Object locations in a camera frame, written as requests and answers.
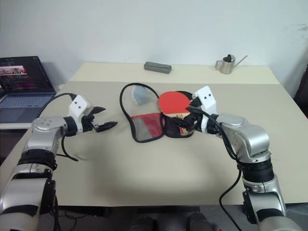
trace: laptop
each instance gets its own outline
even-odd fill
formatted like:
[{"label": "laptop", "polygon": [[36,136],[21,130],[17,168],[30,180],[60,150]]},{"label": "laptop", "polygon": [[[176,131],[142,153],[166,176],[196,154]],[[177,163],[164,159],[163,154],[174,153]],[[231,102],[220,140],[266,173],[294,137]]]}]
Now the laptop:
[{"label": "laptop", "polygon": [[55,94],[37,56],[0,58],[0,123],[31,123]]}]

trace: black bag strap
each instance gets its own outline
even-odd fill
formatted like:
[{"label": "black bag strap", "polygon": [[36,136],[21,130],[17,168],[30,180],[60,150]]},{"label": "black bag strap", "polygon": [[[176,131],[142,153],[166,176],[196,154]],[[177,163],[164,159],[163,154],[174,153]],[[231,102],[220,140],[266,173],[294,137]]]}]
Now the black bag strap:
[{"label": "black bag strap", "polygon": [[147,143],[147,142],[150,142],[150,141],[155,141],[159,138],[161,138],[163,135],[164,135],[164,127],[163,127],[163,114],[160,113],[160,119],[159,119],[159,122],[160,122],[160,126],[161,126],[161,129],[162,129],[162,134],[158,137],[155,137],[155,138],[150,138],[150,139],[147,139],[147,140],[143,140],[143,141],[140,141],[137,139],[136,137],[136,128],[135,128],[135,125],[134,125],[134,122],[133,120],[131,119],[131,117],[129,116],[129,114],[125,111],[124,109],[124,106],[123,106],[123,102],[122,102],[122,97],[123,97],[123,93],[125,91],[126,88],[130,87],[130,86],[142,86],[142,87],[145,87],[147,89],[149,89],[150,91],[152,91],[155,96],[157,98],[159,98],[159,95],[156,93],[156,91],[149,87],[148,85],[145,85],[143,83],[129,83],[127,84],[122,90],[121,90],[121,93],[120,93],[120,107],[122,109],[122,112],[124,113],[126,119],[128,120],[129,122],[129,125],[130,125],[130,130],[131,130],[131,135],[133,136],[133,139],[138,142],[138,143]]}]

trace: laptop keyboard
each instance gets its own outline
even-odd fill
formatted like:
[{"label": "laptop keyboard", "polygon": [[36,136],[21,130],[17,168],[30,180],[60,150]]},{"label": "laptop keyboard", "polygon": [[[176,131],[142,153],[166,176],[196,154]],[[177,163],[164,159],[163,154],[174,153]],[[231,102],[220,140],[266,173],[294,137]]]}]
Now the laptop keyboard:
[{"label": "laptop keyboard", "polygon": [[51,95],[9,96],[0,103],[0,108],[41,108],[51,98]]}]

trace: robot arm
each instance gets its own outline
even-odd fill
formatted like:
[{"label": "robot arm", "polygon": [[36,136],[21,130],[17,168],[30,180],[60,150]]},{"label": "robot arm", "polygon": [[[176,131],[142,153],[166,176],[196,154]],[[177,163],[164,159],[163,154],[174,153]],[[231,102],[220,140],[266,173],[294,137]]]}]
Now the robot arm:
[{"label": "robot arm", "polygon": [[247,119],[216,112],[216,101],[208,86],[194,94],[188,110],[189,116],[176,123],[188,131],[216,134],[222,138],[217,125],[205,114],[217,121],[227,136],[234,152],[237,167],[243,172],[245,192],[244,210],[247,219],[258,225],[260,231],[301,231],[286,217],[286,208],[270,161],[270,139],[266,131],[250,124]]},{"label": "robot arm", "polygon": [[92,107],[78,95],[69,106],[67,117],[37,118],[32,123],[32,134],[21,158],[2,192],[0,199],[0,231],[34,231],[41,214],[53,208],[55,181],[53,171],[58,140],[95,129],[111,129],[117,122],[97,125],[94,115],[105,110]]}]

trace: table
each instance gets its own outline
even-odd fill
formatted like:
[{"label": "table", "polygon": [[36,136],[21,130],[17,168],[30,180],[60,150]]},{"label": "table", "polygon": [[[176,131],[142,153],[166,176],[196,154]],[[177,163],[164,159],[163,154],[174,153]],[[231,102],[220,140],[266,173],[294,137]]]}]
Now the table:
[{"label": "table", "polygon": [[[61,89],[85,96],[93,105],[107,110],[96,115],[98,123],[118,121],[112,130],[87,132],[65,139],[70,155],[79,162],[57,156],[58,168],[54,172],[57,182],[57,197],[60,205],[80,206],[125,206],[125,205],[205,205],[218,204],[219,195],[237,176],[236,163],[226,153],[222,140],[212,135],[195,132],[187,139],[172,139],[166,136],[149,143],[136,143],[128,121],[119,106],[120,90],[128,79],[115,75],[127,73],[132,68],[123,64],[85,64]],[[278,175],[286,203],[308,201],[306,182],[308,156],[306,154],[308,122],[292,98],[265,67],[262,72],[265,84],[255,77],[240,82],[236,71],[226,79],[228,84],[214,81],[209,86],[218,102],[218,112],[228,112],[246,117],[251,123],[261,125],[270,136],[274,171]],[[164,83],[168,75],[157,75],[143,81],[158,93],[167,90],[194,92],[205,85],[199,83]],[[52,102],[43,115],[66,116],[69,97]],[[16,165],[30,131],[19,141],[0,168],[0,187],[3,189],[13,166]],[[224,199],[225,204],[243,202],[243,184],[239,183]]]}]

